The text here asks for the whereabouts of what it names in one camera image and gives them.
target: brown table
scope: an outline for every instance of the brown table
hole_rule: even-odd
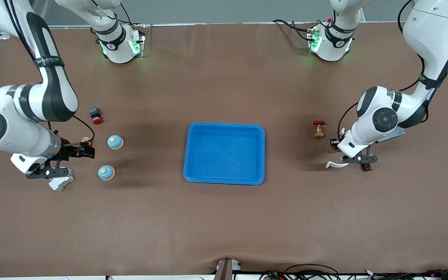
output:
[[[394,23],[366,23],[339,62],[310,56],[276,25],[155,27],[142,60],[105,60],[89,30],[55,30],[88,122],[95,159],[73,159],[76,180],[54,192],[27,180],[0,151],[0,277],[210,273],[232,257],[243,270],[327,264],[344,273],[448,269],[448,78],[430,120],[373,147],[373,172],[325,170],[341,114],[373,85],[402,88],[420,62]],[[17,39],[0,42],[0,86],[39,82]],[[324,119],[327,137],[313,138]],[[345,126],[355,121],[351,112]],[[193,122],[259,124],[260,186],[184,180]],[[70,141],[74,119],[53,124]],[[111,150],[109,135],[124,137]],[[117,175],[101,181],[101,165]]]

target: black strap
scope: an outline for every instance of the black strap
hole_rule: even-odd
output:
[[[126,39],[126,30],[122,28],[121,35],[112,41],[104,41],[100,39],[101,44],[107,48],[108,50],[117,50],[119,48],[119,45]]]
[[[115,23],[112,27],[110,27],[108,30],[105,31],[98,31],[98,30],[94,30],[92,27],[90,29],[91,33],[94,35],[108,35],[110,33],[113,33],[116,29],[117,26],[119,25],[119,20],[117,19],[117,15],[115,15]]]
[[[329,27],[332,27],[334,30],[336,30],[336,31],[338,31],[340,33],[343,33],[343,34],[353,33],[357,29],[357,27],[356,27],[356,28],[353,28],[353,29],[350,29],[350,30],[344,30],[343,28],[340,28],[340,27],[336,26],[334,23],[331,24]]]
[[[326,39],[328,39],[332,44],[334,48],[343,48],[343,46],[345,46],[350,39],[352,39],[352,36],[341,39],[338,37],[335,37],[329,30],[329,27],[327,27],[325,29],[325,35],[326,35]]]
[[[427,76],[425,76],[425,74],[421,74],[419,75],[418,80],[425,85],[428,89],[432,89],[432,88],[439,88],[440,85],[442,84],[443,80],[445,80],[445,78],[447,77],[448,72],[445,72],[445,75],[443,75],[443,78],[441,78],[440,80],[433,80],[428,78]]]
[[[43,56],[34,59],[34,65],[37,68],[41,67],[55,67],[55,66],[65,66],[63,60],[59,56]]]

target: small orange object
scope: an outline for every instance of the small orange object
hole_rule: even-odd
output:
[[[89,146],[93,145],[93,142],[91,142],[91,138],[89,137],[83,137],[81,142],[89,142]]]
[[[324,138],[324,131],[322,131],[322,125],[326,124],[325,121],[317,120],[313,121],[313,125],[317,126],[316,133],[314,133],[314,138]]]

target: red button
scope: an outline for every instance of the red button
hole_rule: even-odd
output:
[[[100,119],[99,117],[95,117],[94,119],[93,119],[93,124],[102,124],[103,123],[103,121],[102,121],[102,119]]]

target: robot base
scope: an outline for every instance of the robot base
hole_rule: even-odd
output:
[[[100,42],[105,58],[117,64],[130,62],[134,58],[143,58],[146,39],[144,33],[127,24],[121,24],[121,26],[126,31],[126,39],[118,46],[117,50],[110,50],[108,44],[104,46]]]
[[[321,24],[313,27],[309,30],[307,34],[308,39],[313,39],[313,42],[309,42],[309,52],[313,55],[317,55],[320,59],[325,61],[336,61],[339,60],[348,53],[350,43],[352,43],[352,38],[342,47],[335,48],[333,43],[331,43],[325,34],[325,27]]]

